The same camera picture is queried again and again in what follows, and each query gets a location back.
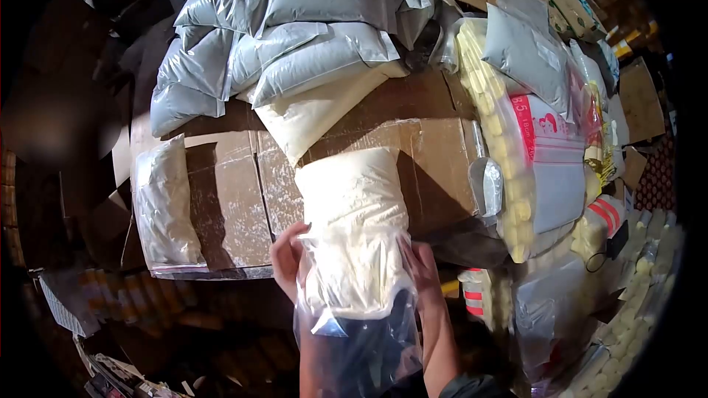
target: clear plastic bag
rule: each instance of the clear plastic bag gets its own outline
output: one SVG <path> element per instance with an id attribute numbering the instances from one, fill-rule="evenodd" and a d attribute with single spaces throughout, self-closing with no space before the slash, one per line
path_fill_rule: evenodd
<path id="1" fill-rule="evenodd" d="M 505 206 L 498 230 L 512 259 L 522 263 L 561 239 L 583 212 L 586 140 L 582 123 L 567 123 L 536 96 L 509 97 L 503 74 L 480 60 L 485 24 L 463 20 L 459 76 L 479 110 L 489 155 L 501 166 Z M 577 81 L 571 83 L 574 89 Z M 573 96 L 573 112 L 581 114 L 587 93 L 579 88 Z"/>
<path id="2" fill-rule="evenodd" d="M 422 369 L 409 235 L 330 227 L 299 241 L 293 329 L 317 396 L 376 398 Z"/>
<path id="3" fill-rule="evenodd" d="M 190 220 L 184 134 L 135 158 L 133 197 L 145 263 L 153 276 L 208 271 Z"/>
<path id="4" fill-rule="evenodd" d="M 557 376 L 589 343 L 597 323 L 589 317 L 592 307 L 582 301 L 589 276 L 583 261 L 567 254 L 514 287 L 516 339 L 532 385 Z"/>

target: red patterned fabric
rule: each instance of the red patterned fabric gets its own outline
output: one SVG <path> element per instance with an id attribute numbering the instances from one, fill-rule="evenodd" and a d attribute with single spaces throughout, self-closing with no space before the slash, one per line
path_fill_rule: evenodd
<path id="1" fill-rule="evenodd" d="M 634 193 L 634 208 L 676 210 L 676 192 L 673 189 L 673 167 L 676 154 L 673 134 L 668 120 L 664 120 L 666 135 L 661 138 L 654 154 L 648 157 L 644 173 Z"/>

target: dark clothing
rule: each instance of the dark clothing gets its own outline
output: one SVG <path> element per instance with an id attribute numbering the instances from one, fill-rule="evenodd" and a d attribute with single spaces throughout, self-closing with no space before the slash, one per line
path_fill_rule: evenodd
<path id="1" fill-rule="evenodd" d="M 447 383 L 440 398 L 516 398 L 516 395 L 510 390 L 501 389 L 491 376 L 460 375 Z"/>
<path id="2" fill-rule="evenodd" d="M 399 397 L 428 398 L 422 370 L 403 378 L 382 396 L 382 398 Z M 516 398 L 516 395 L 509 390 L 501 389 L 491 376 L 470 377 L 463 374 L 447 383 L 440 393 L 440 398 Z"/>

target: hand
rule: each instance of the hand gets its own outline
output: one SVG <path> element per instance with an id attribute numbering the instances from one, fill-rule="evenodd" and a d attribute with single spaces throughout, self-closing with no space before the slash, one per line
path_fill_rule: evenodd
<path id="1" fill-rule="evenodd" d="M 273 265 L 275 282 L 292 304 L 295 304 L 297 298 L 297 269 L 302 256 L 302 245 L 297 236 L 306 233 L 309 228 L 310 225 L 301 221 L 293 223 L 270 245 L 270 263 Z"/>
<path id="2" fill-rule="evenodd" d="M 411 242 L 409 246 L 405 240 L 400 240 L 399 244 L 411 267 L 413 282 L 418 290 L 418 311 L 421 319 L 425 311 L 434 311 L 441 306 L 446 307 L 438 277 L 438 267 L 430 245 Z"/>

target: white powder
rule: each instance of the white powder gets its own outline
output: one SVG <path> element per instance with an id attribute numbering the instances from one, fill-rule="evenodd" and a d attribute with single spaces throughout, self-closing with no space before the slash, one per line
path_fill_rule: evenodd
<path id="1" fill-rule="evenodd" d="M 135 222 L 148 269 L 203 261 L 190 220 L 184 134 L 135 159 Z"/>
<path id="2" fill-rule="evenodd" d="M 397 241 L 408 228 L 397 155 L 376 147 L 296 171 L 313 237 L 303 240 L 313 264 L 302 300 L 314 316 L 378 320 L 413 288 Z"/>
<path id="3" fill-rule="evenodd" d="M 366 72 L 325 84 L 293 97 L 256 108 L 256 114 L 280 149 L 295 166 L 297 161 L 345 114 L 389 77 L 408 73 L 397 60 Z"/>
<path id="4" fill-rule="evenodd" d="M 396 158 L 386 147 L 333 155 L 295 171 L 312 230 L 391 226 L 408 229 Z"/>
<path id="5" fill-rule="evenodd" d="M 309 314 L 320 321 L 380 320 L 389 315 L 396 294 L 413 289 L 396 231 L 329 228 L 313 238 L 301 238 L 312 264 L 302 291 Z"/>

